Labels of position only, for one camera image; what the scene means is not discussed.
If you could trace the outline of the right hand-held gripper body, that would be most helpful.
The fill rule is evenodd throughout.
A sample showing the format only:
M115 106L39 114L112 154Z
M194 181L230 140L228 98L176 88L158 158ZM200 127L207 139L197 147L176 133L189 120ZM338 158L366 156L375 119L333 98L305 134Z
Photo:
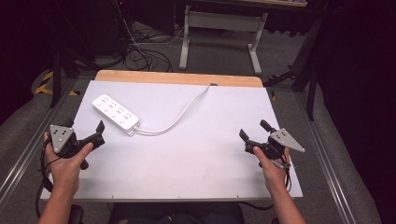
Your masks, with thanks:
M290 163L284 158L286 147L305 152L305 148L284 128L270 133L266 143L258 143L250 139L244 143L247 153L253 154L253 148L259 147L273 164L282 169L290 168Z

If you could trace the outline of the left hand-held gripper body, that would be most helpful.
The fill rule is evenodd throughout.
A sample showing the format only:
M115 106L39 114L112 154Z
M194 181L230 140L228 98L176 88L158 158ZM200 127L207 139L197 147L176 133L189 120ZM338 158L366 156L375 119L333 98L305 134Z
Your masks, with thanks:
M73 128L51 125L49 130L54 153L61 158L69 159L74 157L89 143L92 143L92 150L105 143L102 133L98 133L96 130L94 134L82 140L77 140Z

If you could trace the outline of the person's left hand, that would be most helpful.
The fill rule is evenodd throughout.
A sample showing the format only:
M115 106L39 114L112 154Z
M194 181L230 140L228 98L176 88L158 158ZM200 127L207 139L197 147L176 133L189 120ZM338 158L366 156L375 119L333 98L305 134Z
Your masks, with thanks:
M49 166L53 178L52 196L73 198L79 187L80 165L91 153L92 143L88 143L75 156L69 159L59 158L53 150L52 145L46 146L45 156L51 161Z

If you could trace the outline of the person's right hand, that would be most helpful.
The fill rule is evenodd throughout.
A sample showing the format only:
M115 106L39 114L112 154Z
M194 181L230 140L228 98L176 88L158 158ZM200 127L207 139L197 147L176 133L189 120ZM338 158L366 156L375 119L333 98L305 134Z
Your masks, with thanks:
M286 171L273 164L259 147L254 147L253 152L262 165L265 186L271 195L288 192L285 186Z

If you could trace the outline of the white power strip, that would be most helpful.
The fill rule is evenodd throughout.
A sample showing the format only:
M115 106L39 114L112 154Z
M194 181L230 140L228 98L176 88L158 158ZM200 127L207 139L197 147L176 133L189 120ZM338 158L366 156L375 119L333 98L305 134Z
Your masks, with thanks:
M139 123L138 116L113 98L102 94L92 101L92 106L124 133L130 136L134 134L134 128Z

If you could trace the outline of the black tripod stand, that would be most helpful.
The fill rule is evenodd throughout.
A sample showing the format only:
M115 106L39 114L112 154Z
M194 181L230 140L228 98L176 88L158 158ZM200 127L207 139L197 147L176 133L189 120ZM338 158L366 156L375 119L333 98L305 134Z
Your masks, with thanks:
M78 27L77 0L42 0L42 3L53 51L53 96L50 106L55 107L62 96L62 72L67 78L77 78L78 63L93 71L99 71L101 66L95 62L88 40Z

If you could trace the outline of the black metal stand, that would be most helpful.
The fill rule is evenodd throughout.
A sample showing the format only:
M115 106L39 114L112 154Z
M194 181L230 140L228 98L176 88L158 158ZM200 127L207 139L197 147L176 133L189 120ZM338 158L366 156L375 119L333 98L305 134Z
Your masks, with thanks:
M263 82L265 87L271 87L287 78L295 77L291 85L291 89L294 92L302 92L305 87L308 87L305 110L310 120L314 120L313 110L318 81L314 70L313 49L321 24L322 18L316 17L290 70L279 77L270 78L268 81Z

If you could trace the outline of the aluminium rail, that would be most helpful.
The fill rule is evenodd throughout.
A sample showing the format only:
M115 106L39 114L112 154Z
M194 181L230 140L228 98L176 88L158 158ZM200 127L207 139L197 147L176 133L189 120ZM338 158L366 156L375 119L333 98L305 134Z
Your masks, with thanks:
M37 149L40 147L42 143L42 133L49 127L50 123L57 115L62 103L66 99L66 96L74 88L76 82L77 81L75 79L67 79L64 82L64 86L61 87L61 96L57 103L52 108L46 108L44 117L35 128L35 132L31 135L28 144L7 173L7 177L0 186L0 211L7 204L7 201L12 195L14 189L18 186L18 183L33 159L33 156L36 154Z
M307 124L308 130L314 141L315 151L317 153L319 164L325 175L328 187L330 188L330 192L332 194L340 217L343 221L343 224L356 224L356 219L351 212L346 195L342 190L339 179L336 176L336 173L326 152L326 148L323 145L323 142L319 136L318 128L315 122L309 118L308 113L306 112L306 103L304 101L304 96L301 93L295 93L295 98L302 113L304 114L305 123Z

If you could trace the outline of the white metal desk frame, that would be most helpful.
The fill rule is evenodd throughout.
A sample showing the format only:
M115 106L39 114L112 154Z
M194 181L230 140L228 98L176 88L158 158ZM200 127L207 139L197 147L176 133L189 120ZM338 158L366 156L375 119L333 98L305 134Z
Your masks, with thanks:
M262 68L257 55L257 47L260 43L264 25L267 21L268 14L263 12L260 17L249 17L241 15L230 15L209 12L196 12L191 10L191 5L186 5L184 10L184 37L181 47L179 68L187 69L189 55L189 29L208 28L223 29L240 32L254 32L255 39L247 45L247 51L252 63L255 75L262 73Z

